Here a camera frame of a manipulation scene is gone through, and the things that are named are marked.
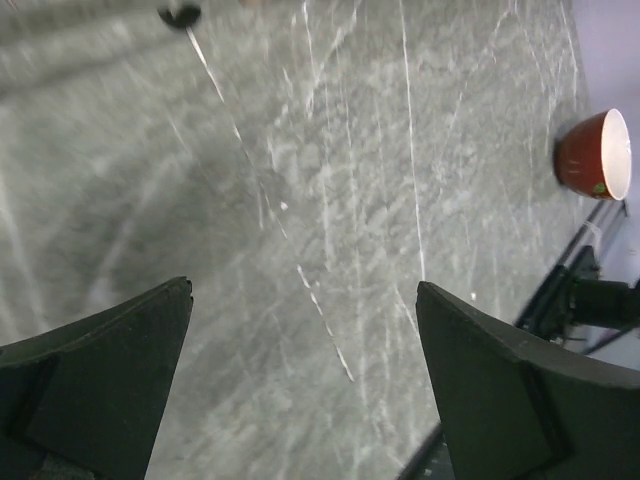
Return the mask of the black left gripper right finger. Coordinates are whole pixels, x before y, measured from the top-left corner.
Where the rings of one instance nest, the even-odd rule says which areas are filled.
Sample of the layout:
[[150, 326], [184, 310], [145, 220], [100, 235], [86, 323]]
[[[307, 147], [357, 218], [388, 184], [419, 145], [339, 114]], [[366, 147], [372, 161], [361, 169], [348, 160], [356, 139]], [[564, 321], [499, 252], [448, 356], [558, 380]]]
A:
[[420, 339], [458, 479], [636, 479], [639, 374], [417, 288]]

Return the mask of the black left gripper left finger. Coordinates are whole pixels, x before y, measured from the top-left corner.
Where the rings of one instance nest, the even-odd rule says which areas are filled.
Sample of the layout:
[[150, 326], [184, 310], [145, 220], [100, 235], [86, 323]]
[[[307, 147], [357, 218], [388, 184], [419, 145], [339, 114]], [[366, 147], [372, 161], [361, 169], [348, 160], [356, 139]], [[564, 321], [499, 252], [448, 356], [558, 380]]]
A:
[[1, 348], [1, 476], [145, 477], [193, 308], [175, 277], [120, 305]]

